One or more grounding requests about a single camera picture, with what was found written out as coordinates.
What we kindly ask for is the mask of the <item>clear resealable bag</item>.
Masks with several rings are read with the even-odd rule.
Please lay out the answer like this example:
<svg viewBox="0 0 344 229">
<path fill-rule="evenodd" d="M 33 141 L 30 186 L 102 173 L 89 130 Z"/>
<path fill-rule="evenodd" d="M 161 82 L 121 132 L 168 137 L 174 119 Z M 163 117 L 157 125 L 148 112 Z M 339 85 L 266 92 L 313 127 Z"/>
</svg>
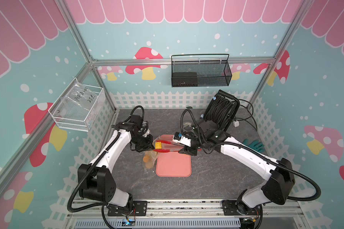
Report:
<svg viewBox="0 0 344 229">
<path fill-rule="evenodd" d="M 159 153 L 153 150 L 143 152 L 142 166 L 145 173 L 153 172 L 156 168 Z"/>
</svg>

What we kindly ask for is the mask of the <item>red kitchen tongs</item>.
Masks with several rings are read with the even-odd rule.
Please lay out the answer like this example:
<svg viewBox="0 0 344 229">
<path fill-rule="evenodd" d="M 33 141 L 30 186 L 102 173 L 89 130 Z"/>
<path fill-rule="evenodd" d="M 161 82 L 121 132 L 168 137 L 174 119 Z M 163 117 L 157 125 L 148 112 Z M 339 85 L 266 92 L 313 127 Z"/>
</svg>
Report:
<svg viewBox="0 0 344 229">
<path fill-rule="evenodd" d="M 184 148 L 184 145 L 166 141 L 166 140 L 156 140 L 156 142 L 161 142 L 162 143 L 162 149 L 155 149 L 155 152 L 158 153 L 169 153 L 169 152 L 178 152 Z"/>
</svg>

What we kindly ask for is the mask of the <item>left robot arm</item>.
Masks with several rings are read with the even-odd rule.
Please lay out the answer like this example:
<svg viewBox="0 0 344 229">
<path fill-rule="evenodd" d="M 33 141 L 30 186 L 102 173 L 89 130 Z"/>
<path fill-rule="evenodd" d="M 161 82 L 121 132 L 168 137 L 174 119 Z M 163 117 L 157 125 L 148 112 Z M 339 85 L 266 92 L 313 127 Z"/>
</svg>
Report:
<svg viewBox="0 0 344 229">
<path fill-rule="evenodd" d="M 97 206 L 114 207 L 125 215 L 134 210 L 132 195 L 117 188 L 112 171 L 127 145 L 139 153 L 154 149 L 153 136 L 143 118 L 131 114 L 127 120 L 114 125 L 114 132 L 101 152 L 89 164 L 80 165 L 78 184 L 67 203 L 69 212 Z"/>
</svg>

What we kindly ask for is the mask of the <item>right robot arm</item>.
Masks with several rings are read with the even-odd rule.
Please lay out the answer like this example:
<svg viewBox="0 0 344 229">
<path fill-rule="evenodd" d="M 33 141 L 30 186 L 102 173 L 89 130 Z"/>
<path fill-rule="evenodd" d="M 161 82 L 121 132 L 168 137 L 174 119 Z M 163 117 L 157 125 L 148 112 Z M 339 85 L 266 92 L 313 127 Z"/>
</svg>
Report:
<svg viewBox="0 0 344 229">
<path fill-rule="evenodd" d="M 242 191 L 234 202 L 232 209 L 238 214 L 247 215 L 262 204 L 284 205 L 287 200 L 312 201 L 321 195 L 319 185 L 293 170 L 289 160 L 277 160 L 266 156 L 239 142 L 227 132 L 213 128 L 212 125 L 201 127 L 194 123 L 191 131 L 176 132 L 173 141 L 182 144 L 182 152 L 190 155 L 195 155 L 199 148 L 207 153 L 215 150 L 239 161 L 263 178 L 264 182 L 261 185 Z M 291 197 L 295 177 L 309 182 L 315 188 L 315 193 L 310 197 Z"/>
</svg>

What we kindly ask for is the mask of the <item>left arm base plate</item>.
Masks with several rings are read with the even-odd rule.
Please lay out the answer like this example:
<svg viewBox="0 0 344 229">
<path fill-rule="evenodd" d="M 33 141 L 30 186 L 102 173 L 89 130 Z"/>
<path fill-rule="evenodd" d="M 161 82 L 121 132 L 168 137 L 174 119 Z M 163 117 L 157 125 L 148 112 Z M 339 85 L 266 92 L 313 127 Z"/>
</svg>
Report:
<svg viewBox="0 0 344 229">
<path fill-rule="evenodd" d="M 133 201 L 125 207 L 110 207 L 107 215 L 110 217 L 146 216 L 147 206 L 147 201 Z"/>
</svg>

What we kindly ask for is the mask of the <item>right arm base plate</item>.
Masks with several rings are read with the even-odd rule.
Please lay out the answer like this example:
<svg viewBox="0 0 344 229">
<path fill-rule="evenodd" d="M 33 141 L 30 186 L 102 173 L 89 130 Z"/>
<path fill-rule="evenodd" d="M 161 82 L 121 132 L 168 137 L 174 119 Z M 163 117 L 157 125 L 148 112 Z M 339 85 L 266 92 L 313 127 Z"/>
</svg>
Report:
<svg viewBox="0 0 344 229">
<path fill-rule="evenodd" d="M 225 216 L 254 216 L 258 217 L 261 213 L 261 207 L 256 206 L 250 208 L 244 203 L 241 203 L 236 200 L 223 200 L 222 201 L 222 210 Z"/>
</svg>

